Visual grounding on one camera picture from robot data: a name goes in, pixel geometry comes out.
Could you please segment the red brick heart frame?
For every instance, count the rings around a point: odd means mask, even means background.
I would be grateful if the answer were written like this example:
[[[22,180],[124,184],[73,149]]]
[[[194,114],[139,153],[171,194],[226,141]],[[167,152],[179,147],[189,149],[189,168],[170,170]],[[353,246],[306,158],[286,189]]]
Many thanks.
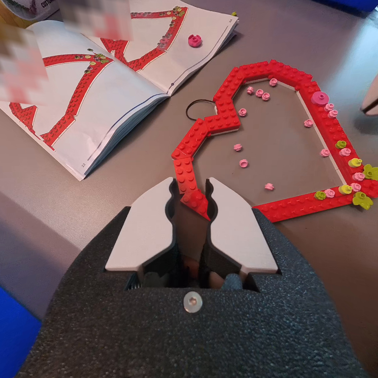
[[[233,97],[240,87],[245,84],[270,80],[271,78],[276,78],[277,84],[287,86],[297,94],[308,119],[314,122],[312,128],[317,133],[324,149],[330,151],[330,155],[326,158],[330,158],[336,173],[341,179],[341,185],[359,183],[361,184],[361,192],[364,192],[371,199],[377,198],[377,181],[364,179],[359,182],[354,181],[352,178],[354,173],[363,172],[364,164],[362,163],[358,168],[352,168],[348,165],[350,159],[359,157],[338,119],[328,118],[328,113],[324,111],[324,107],[314,105],[311,102],[312,94],[321,91],[317,82],[313,81],[313,76],[272,59],[270,62],[262,61],[234,67],[214,95],[212,101],[210,101],[215,104],[217,114],[204,119],[196,119],[193,126],[171,154],[178,189],[182,195],[181,203],[206,220],[210,220],[208,217],[208,200],[205,199],[205,194],[201,192],[196,184],[192,165],[194,155],[206,138],[239,129],[241,123],[238,118],[238,111],[234,107]],[[350,156],[342,157],[339,155],[340,150],[335,147],[338,140],[347,142],[346,148],[351,150]],[[274,223],[353,204],[352,198],[355,192],[349,195],[342,195],[338,191],[339,186],[330,188],[335,191],[334,198],[317,200],[314,198],[315,192],[311,192],[253,206],[253,208],[260,210],[268,220]]]

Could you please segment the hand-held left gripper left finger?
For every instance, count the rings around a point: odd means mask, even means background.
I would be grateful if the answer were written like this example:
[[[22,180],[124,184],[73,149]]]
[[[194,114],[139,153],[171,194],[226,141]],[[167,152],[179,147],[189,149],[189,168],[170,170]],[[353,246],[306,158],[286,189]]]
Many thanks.
[[[133,202],[106,262],[107,271],[141,272],[174,246],[174,226],[168,213],[174,183],[175,179],[168,177]]]

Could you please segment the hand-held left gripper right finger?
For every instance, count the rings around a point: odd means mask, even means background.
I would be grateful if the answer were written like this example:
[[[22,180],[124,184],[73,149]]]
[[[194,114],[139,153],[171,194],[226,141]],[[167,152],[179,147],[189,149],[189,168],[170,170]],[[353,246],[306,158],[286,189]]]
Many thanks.
[[[206,180],[206,198],[210,270],[219,275],[276,273],[277,263],[249,203],[214,177]]]

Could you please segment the instruction booklet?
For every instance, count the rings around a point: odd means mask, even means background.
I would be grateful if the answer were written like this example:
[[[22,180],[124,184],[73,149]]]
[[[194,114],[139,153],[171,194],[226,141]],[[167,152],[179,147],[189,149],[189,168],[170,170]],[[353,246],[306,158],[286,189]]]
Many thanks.
[[[210,61],[239,23],[183,1],[130,1],[130,7],[133,41],[86,36],[58,20],[30,26],[53,103],[1,102],[1,111],[79,181]],[[189,46],[192,34],[201,36],[201,46]]]

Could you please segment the yellow carton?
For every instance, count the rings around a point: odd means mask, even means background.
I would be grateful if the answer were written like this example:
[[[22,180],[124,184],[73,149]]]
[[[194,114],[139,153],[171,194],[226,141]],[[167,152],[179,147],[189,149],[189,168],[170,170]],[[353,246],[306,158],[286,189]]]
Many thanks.
[[[31,21],[27,21],[16,16],[2,2],[0,3],[0,23],[23,29],[27,28],[32,24]]]

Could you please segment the white product box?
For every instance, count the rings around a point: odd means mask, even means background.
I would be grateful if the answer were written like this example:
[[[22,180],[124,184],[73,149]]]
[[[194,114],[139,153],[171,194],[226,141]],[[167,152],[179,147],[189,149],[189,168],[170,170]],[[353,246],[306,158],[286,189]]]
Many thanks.
[[[16,16],[27,21],[42,21],[59,9],[55,0],[2,0]]]

